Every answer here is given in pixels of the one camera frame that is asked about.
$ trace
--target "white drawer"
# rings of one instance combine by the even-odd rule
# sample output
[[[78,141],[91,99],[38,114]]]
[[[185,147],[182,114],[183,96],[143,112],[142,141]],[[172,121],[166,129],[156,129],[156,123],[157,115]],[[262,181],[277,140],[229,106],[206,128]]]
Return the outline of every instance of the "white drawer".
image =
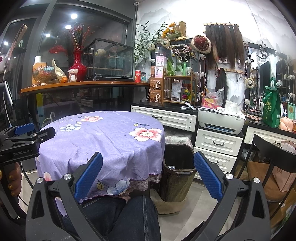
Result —
[[[233,168],[233,165],[237,159],[233,156],[194,147],[194,152],[198,151],[202,151],[205,157],[208,158],[210,162],[216,163],[224,173],[231,172],[231,169]],[[198,173],[195,174],[195,178],[201,179]]]
[[[147,107],[131,106],[131,112],[138,112],[144,115],[149,115],[159,120],[162,125],[170,126],[181,130],[195,130],[196,115],[183,114],[179,112],[158,110]]]
[[[264,140],[272,143],[272,144],[278,144],[279,145],[281,143],[281,141],[292,141],[292,142],[296,143],[295,138],[284,136],[284,135],[281,135],[281,134],[277,134],[277,133],[274,133],[274,132],[271,132],[271,131],[257,129],[257,128],[250,127],[250,126],[248,126],[246,136],[244,138],[244,143],[252,144],[252,141],[253,141],[253,138],[254,138],[255,134],[260,136]]]
[[[195,146],[206,150],[237,156],[242,144],[241,137],[197,129]]]

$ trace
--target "brown trash bin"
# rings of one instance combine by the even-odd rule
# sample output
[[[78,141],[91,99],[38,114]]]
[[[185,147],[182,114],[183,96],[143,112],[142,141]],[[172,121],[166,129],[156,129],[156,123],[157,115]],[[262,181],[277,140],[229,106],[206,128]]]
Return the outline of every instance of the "brown trash bin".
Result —
[[[185,199],[196,173],[193,157],[194,152],[188,145],[165,145],[163,176],[158,190],[163,201],[181,202]]]

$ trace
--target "red embroidered hat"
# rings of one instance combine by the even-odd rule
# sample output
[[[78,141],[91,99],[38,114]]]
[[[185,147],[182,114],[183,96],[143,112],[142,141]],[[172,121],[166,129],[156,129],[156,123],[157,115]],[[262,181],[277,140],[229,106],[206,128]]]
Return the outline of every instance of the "red embroidered hat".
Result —
[[[212,45],[210,40],[203,35],[195,36],[191,41],[191,45],[195,51],[200,53],[207,54],[212,50]]]

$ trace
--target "ceiling light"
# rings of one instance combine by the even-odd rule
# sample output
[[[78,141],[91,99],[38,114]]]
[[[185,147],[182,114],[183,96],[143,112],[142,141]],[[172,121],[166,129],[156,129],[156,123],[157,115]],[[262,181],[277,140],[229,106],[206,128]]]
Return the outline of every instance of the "ceiling light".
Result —
[[[76,19],[77,17],[78,17],[78,15],[76,13],[71,14],[71,19]]]

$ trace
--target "purple tablecloth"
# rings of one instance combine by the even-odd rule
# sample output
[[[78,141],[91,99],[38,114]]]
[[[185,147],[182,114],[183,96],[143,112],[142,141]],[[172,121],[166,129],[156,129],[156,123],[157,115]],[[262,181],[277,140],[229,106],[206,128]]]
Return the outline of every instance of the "purple tablecloth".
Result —
[[[67,116],[45,128],[50,126],[56,135],[40,145],[36,158],[39,176],[46,180],[73,173],[98,151],[103,167],[86,199],[124,195],[128,188],[146,190],[148,181],[159,181],[165,135],[154,118],[134,112],[95,111]]]

